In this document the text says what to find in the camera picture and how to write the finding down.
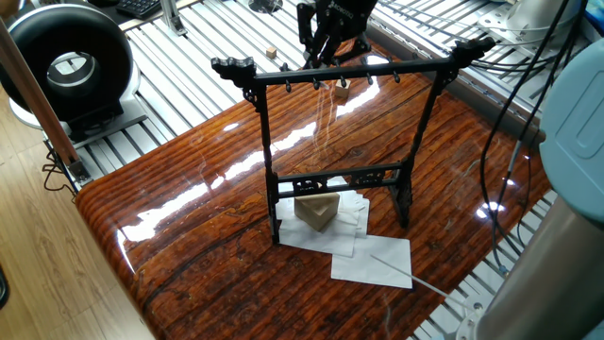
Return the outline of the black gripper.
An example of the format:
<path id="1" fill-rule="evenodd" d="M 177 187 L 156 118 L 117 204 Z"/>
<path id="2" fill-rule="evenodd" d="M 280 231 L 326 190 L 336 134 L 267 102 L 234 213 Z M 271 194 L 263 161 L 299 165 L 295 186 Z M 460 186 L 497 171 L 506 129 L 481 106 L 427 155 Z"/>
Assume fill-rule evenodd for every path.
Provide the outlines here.
<path id="1" fill-rule="evenodd" d="M 298 3 L 298 35 L 300 42 L 305 45 L 303 68 L 340 66 L 366 53 L 367 37 L 364 31 L 376 4 L 377 0 L 317 0 Z M 316 17 L 317 22 L 314 33 L 310 23 L 313 17 Z M 328 31 L 340 23 L 344 24 L 342 31 L 333 31 L 333 35 L 327 38 Z M 351 47 L 338 54 L 343 44 L 350 44 Z"/>

